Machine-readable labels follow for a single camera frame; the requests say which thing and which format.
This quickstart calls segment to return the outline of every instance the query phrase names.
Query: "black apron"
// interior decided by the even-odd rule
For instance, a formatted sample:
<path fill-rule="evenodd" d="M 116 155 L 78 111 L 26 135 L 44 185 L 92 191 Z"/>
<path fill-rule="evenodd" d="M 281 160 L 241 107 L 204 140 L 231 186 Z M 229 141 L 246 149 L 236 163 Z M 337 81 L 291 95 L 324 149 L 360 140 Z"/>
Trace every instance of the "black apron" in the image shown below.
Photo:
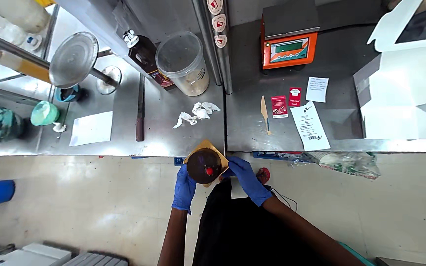
<path fill-rule="evenodd" d="M 210 193 L 193 265 L 327 265 L 274 215 L 249 197 L 231 199 L 231 180 Z"/>

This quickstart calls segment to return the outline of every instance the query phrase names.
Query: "red card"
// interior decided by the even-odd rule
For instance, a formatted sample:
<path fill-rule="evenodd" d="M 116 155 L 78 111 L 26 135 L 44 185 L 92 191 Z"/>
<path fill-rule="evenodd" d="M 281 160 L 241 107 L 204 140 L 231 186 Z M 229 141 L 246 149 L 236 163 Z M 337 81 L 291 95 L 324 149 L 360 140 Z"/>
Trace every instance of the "red card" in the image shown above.
<path fill-rule="evenodd" d="M 289 117 L 287 114 L 287 106 L 285 95 L 271 97 L 272 100 L 272 118 Z"/>
<path fill-rule="evenodd" d="M 302 96 L 302 88 L 290 88 L 289 106 L 300 106 L 300 97 Z"/>

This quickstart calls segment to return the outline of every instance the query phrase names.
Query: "chocolate cake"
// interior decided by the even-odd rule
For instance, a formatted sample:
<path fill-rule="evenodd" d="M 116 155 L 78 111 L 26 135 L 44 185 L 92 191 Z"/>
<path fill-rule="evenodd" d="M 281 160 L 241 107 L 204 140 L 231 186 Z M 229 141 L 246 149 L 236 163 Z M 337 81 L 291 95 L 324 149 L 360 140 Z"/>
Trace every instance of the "chocolate cake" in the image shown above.
<path fill-rule="evenodd" d="M 197 183 L 211 183 L 221 174 L 220 156 L 209 148 L 197 150 L 188 158 L 186 170 Z"/>

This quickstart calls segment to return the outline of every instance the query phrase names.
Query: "green bowl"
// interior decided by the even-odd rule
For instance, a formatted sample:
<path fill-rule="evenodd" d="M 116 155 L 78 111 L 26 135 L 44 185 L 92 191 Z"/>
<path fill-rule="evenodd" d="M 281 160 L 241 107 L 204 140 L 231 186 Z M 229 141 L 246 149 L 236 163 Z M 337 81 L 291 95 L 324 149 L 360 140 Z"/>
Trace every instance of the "green bowl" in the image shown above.
<path fill-rule="evenodd" d="M 38 103 L 31 114 L 31 123 L 33 125 L 52 124 L 59 118 L 59 110 L 48 101 Z"/>

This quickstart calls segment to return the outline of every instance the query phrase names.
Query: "brown bottle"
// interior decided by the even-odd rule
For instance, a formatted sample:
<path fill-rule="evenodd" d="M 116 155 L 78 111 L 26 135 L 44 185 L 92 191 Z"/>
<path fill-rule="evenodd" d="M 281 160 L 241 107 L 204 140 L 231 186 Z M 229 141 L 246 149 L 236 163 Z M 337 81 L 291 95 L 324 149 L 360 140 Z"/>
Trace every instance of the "brown bottle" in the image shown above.
<path fill-rule="evenodd" d="M 168 77 L 163 75 L 155 63 L 157 47 L 147 37 L 135 35 L 133 30 L 128 30 L 123 35 L 124 41 L 129 47 L 129 57 L 136 62 L 146 73 L 149 74 L 162 88 L 174 84 Z"/>

